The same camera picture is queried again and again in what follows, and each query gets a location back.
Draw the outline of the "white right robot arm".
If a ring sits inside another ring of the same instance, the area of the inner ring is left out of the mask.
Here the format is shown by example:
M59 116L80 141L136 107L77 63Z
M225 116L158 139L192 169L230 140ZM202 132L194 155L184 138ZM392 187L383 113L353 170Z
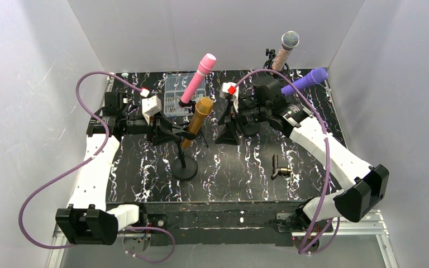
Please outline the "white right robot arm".
M384 198L388 169L370 165L324 133L323 125L303 104L288 103L283 96L239 98L221 93L220 97L228 106L218 121L223 129L217 144L238 145L246 126L267 122L306 149L340 184L337 192L311 198L296 209L294 223L298 227L336 217L357 223Z

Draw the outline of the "pink microphone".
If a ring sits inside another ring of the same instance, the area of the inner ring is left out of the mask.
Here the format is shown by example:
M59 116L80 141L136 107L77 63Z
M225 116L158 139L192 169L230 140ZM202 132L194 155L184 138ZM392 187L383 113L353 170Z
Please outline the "pink microphone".
M179 101L180 107L188 107L191 98L195 95L196 90L200 86L201 82L204 81L205 77L212 71L213 67L216 64L216 57L210 53L205 54L205 56L200 61L196 72L188 86L186 87L182 97Z

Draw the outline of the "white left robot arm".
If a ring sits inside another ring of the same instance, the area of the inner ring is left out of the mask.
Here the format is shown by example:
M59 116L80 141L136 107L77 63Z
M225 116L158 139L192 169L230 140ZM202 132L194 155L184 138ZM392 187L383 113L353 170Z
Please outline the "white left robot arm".
M119 231L140 222L137 204L120 204L107 209L106 190L113 159L125 135L145 134L153 145L193 137L186 128L171 123L161 113L131 118L124 113L91 119L87 128L85 159L75 189L55 220L72 245L112 245Z

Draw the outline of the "black round-base mic stand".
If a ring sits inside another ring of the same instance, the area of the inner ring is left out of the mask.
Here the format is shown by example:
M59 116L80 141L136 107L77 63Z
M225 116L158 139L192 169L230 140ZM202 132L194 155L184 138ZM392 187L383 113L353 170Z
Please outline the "black round-base mic stand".
M184 150L182 149L182 139L187 140L195 139L196 135L179 135L181 141L175 142L178 149L178 156L170 164L171 174L177 180L190 181L198 172L198 164L196 160L191 156L185 156Z

